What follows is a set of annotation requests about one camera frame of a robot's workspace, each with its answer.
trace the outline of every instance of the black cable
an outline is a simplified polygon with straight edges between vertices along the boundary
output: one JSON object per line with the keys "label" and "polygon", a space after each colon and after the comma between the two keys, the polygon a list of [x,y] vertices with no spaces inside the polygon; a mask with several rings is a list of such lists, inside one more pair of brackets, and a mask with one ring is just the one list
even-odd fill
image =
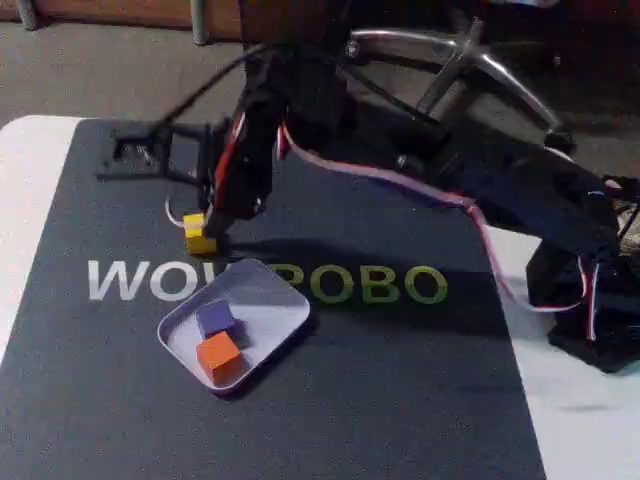
{"label": "black cable", "polygon": [[255,47],[247,50],[243,55],[239,56],[235,60],[227,63],[221,70],[216,72],[209,80],[207,80],[200,88],[198,88],[195,92],[189,95],[180,105],[171,109],[168,113],[164,115],[158,122],[155,124],[153,129],[151,130],[151,135],[158,133],[162,127],[167,126],[172,123],[176,118],[182,115],[184,112],[189,110],[193,106],[193,104],[204,95],[209,89],[213,88],[220,80],[229,75],[235,68],[239,67],[243,63],[262,55],[263,53],[276,48],[271,45],[256,45]]}
{"label": "black cable", "polygon": [[328,54],[326,52],[323,52],[322,50],[319,50],[317,48],[313,49],[313,55],[320,57],[324,61],[328,61],[330,63],[333,63],[340,70],[342,70],[344,73],[346,73],[347,75],[352,77],[354,80],[360,82],[365,88],[371,90],[373,93],[378,95],[384,101],[386,101],[387,103],[393,105],[394,107],[398,108],[399,110],[402,110],[406,114],[410,115],[412,118],[420,120],[421,122],[425,123],[426,125],[428,125],[431,128],[438,128],[438,129],[442,128],[440,122],[438,122],[434,118],[430,117],[429,115],[427,115],[425,113],[422,113],[420,110],[417,110],[416,108],[412,107],[408,103],[403,102],[399,98],[393,96],[391,93],[387,92],[384,88],[382,88],[380,85],[375,83],[373,80],[371,80],[365,74],[360,72],[360,70],[358,70],[357,68],[355,68],[355,67],[343,62],[339,58],[336,58],[333,55],[330,55],[330,54]]}
{"label": "black cable", "polygon": [[[204,95],[208,90],[213,88],[218,82],[220,82],[224,77],[226,77],[238,66],[242,65],[243,63],[249,60],[252,60],[257,56],[264,54],[267,51],[283,48],[285,46],[286,45],[283,45],[283,44],[257,45],[249,49],[247,52],[245,52],[243,55],[239,56],[238,58],[232,60],[227,65],[225,65],[222,69],[216,72],[209,80],[207,80],[204,84],[202,84],[200,88],[198,88],[195,92],[189,95],[182,103],[174,107],[172,110],[166,113],[158,122],[156,122],[156,124],[151,129],[150,135],[153,136],[157,134],[158,131],[161,130],[163,127],[175,121],[180,115],[182,115],[189,108],[191,108],[193,104],[202,95]],[[320,59],[322,61],[329,62],[335,65],[344,73],[346,73],[356,81],[360,82],[365,88],[367,88],[368,90],[372,91],[374,94],[382,98],[384,101],[393,105],[399,110],[402,110],[403,112],[407,113],[412,118],[420,120],[421,122],[425,123],[428,127],[433,129],[441,128],[441,125],[437,120],[431,118],[429,115],[426,115],[420,112],[419,110],[415,109],[408,103],[403,102],[399,98],[396,98],[391,93],[387,92],[384,88],[382,88],[380,85],[378,85],[373,80],[371,80],[369,77],[364,75],[362,72],[352,67],[351,65],[345,64],[341,59],[334,57],[333,55],[330,55],[317,47],[301,46],[299,47],[299,51],[303,54],[306,52],[310,52],[311,53],[310,56],[312,58],[315,57],[315,59]]]}

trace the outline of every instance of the metal rod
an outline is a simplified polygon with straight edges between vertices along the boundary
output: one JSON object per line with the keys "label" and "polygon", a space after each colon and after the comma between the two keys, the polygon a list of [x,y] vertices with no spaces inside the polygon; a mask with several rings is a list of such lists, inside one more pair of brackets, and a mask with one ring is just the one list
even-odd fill
{"label": "metal rod", "polygon": [[18,14],[22,25],[26,30],[33,31],[38,28],[38,21],[36,17],[36,10],[33,8],[32,0],[18,0]]}
{"label": "metal rod", "polygon": [[190,0],[191,25],[193,31],[193,43],[206,45],[209,40],[209,32],[206,24],[207,0]]}

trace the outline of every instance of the wooden block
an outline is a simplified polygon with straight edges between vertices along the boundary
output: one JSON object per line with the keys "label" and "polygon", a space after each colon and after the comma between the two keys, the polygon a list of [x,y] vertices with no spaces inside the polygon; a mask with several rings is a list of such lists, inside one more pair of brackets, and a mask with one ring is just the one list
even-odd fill
{"label": "wooden block", "polygon": [[229,303],[220,300],[203,305],[196,310],[196,320],[202,338],[207,339],[220,332],[229,331],[236,324]]}
{"label": "wooden block", "polygon": [[204,223],[204,213],[185,215],[183,220],[187,251],[191,255],[216,253],[218,250],[218,242],[216,239],[204,236],[202,228],[202,224]]}
{"label": "wooden block", "polygon": [[196,348],[198,362],[212,382],[225,382],[242,371],[242,353],[227,332],[205,340]]}

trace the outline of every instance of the red and white wire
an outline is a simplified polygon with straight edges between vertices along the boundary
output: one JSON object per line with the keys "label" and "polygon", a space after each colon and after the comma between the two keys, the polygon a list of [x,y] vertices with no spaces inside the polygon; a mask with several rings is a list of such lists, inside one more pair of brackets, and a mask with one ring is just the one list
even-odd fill
{"label": "red and white wire", "polygon": [[513,290],[511,289],[511,287],[509,286],[505,275],[504,275],[504,271],[502,269],[502,266],[500,264],[500,261],[498,260],[498,256],[496,255],[495,249],[493,247],[493,244],[491,242],[491,238],[489,236],[489,232],[488,232],[488,224],[487,221],[482,213],[482,210],[480,210],[480,207],[478,207],[474,200],[471,198],[467,198],[467,197],[463,197],[461,195],[457,195],[455,193],[450,193],[450,192],[444,192],[442,190],[439,190],[437,188],[434,188],[430,185],[427,185],[425,183],[422,183],[418,180],[414,180],[413,178],[407,177],[406,175],[402,175],[400,173],[394,172],[392,170],[385,170],[385,169],[380,169],[380,168],[375,168],[375,167],[368,167],[365,165],[355,165],[355,164],[350,164],[350,163],[345,163],[345,162],[337,162],[337,161],[333,161],[333,160],[328,160],[325,158],[322,158],[320,156],[318,156],[317,154],[315,154],[314,152],[311,151],[307,151],[304,150],[303,148],[301,148],[299,145],[296,144],[296,142],[293,140],[293,138],[291,137],[291,134],[289,133],[289,130],[287,129],[286,125],[283,125],[283,131],[285,134],[285,137],[287,139],[287,142],[289,143],[289,146],[291,147],[291,149],[303,160],[318,166],[320,168],[324,168],[327,170],[332,170],[334,172],[341,172],[341,173],[346,173],[349,175],[355,175],[355,176],[361,176],[361,177],[368,177],[368,178],[375,178],[375,179],[379,179],[379,180],[384,180],[387,181],[389,183],[393,183],[396,185],[400,185],[404,188],[407,188],[409,190],[412,190],[414,192],[420,193],[426,197],[430,197],[433,198],[435,200],[438,200],[442,203],[448,204],[448,205],[452,205],[452,206],[456,206],[456,207],[460,207],[463,208],[465,210],[465,212],[471,217],[471,219],[473,220],[474,224],[477,226],[477,228],[480,230],[480,233],[482,235],[482,240],[484,242],[485,245],[485,249],[487,251],[487,254],[489,256],[489,260],[491,262],[491,266],[493,269],[493,274],[494,277],[498,283],[498,285],[500,285],[500,287],[502,288],[502,290],[505,292],[505,294],[515,303],[517,303],[518,305],[522,306],[523,308],[533,311],[533,312],[540,312],[540,313],[553,313],[553,312],[566,312],[568,310],[571,310],[575,307],[577,307],[578,305],[580,305],[580,303],[582,303],[582,300],[585,298],[585,296],[587,295],[587,290],[588,290],[588,278],[587,278],[587,274],[585,273],[583,267],[582,267],[582,262],[580,261],[580,258],[578,258],[578,268],[580,270],[580,276],[581,276],[581,280],[582,280],[582,295],[580,297],[580,299],[578,301],[576,301],[575,303],[571,304],[571,305],[566,305],[566,306],[534,306],[531,305],[528,301],[523,300],[522,298],[520,298],[518,295],[516,295],[515,293],[513,293]]}
{"label": "red and white wire", "polygon": [[595,342],[598,338],[596,335],[596,314],[598,312],[597,293],[599,271],[600,264],[596,263],[593,270],[593,276],[591,277],[591,288],[589,291],[589,319],[587,322],[587,339],[592,342]]}

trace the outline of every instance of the white table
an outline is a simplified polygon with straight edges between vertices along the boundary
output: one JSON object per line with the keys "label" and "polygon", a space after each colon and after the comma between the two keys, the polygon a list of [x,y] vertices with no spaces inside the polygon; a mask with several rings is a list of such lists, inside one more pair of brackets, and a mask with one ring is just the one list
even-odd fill
{"label": "white table", "polygon": [[[0,130],[0,360],[80,118],[30,116]],[[523,291],[539,240],[492,230],[506,275]],[[608,376],[547,343],[549,316],[502,304],[548,478],[640,478],[640,370]]]}

